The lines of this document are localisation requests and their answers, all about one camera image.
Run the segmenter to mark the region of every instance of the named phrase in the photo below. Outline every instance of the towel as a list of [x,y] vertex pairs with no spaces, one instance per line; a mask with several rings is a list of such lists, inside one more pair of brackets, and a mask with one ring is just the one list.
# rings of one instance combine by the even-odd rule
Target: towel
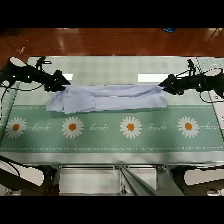
[[166,107],[163,88],[157,85],[66,86],[56,92],[47,111],[91,112]]

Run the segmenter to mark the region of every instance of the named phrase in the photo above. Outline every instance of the lavender fabric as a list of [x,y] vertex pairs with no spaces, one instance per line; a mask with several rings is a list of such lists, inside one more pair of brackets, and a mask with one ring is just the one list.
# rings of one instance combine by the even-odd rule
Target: lavender fabric
[[91,112],[166,107],[162,87],[157,85],[66,86],[56,92],[47,105],[47,111]]

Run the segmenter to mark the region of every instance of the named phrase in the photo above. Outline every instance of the flower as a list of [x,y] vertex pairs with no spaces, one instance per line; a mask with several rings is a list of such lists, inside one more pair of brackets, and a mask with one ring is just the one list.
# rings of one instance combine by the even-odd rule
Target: flower
[[140,121],[134,117],[126,117],[123,119],[120,127],[120,131],[123,131],[123,135],[130,139],[139,136],[141,134],[140,131],[142,130]]
[[11,119],[11,121],[8,122],[6,126],[6,135],[9,138],[17,138],[23,134],[23,131],[26,130],[26,124],[27,122],[25,119],[22,119],[21,117],[15,117],[14,119]]
[[64,132],[63,135],[66,136],[66,138],[70,137],[75,138],[76,136],[79,136],[82,134],[83,130],[83,122],[78,117],[69,117],[66,119],[65,122],[63,122],[62,125],[62,131]]
[[185,135],[185,137],[194,138],[199,133],[199,126],[194,118],[182,117],[179,119],[177,127],[179,131],[182,131],[182,135]]

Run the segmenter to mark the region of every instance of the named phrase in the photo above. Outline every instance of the folded cloth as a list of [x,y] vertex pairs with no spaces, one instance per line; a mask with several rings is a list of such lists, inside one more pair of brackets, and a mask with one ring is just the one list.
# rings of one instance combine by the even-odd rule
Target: folded cloth
[[91,112],[166,107],[162,87],[157,85],[66,86],[55,93],[47,111]]

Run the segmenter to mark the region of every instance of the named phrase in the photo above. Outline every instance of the wooden floor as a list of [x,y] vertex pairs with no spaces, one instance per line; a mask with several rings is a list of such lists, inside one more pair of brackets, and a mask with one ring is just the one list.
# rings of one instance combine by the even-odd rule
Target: wooden floor
[[224,57],[223,28],[20,28],[0,32],[0,67],[9,56],[164,55]]

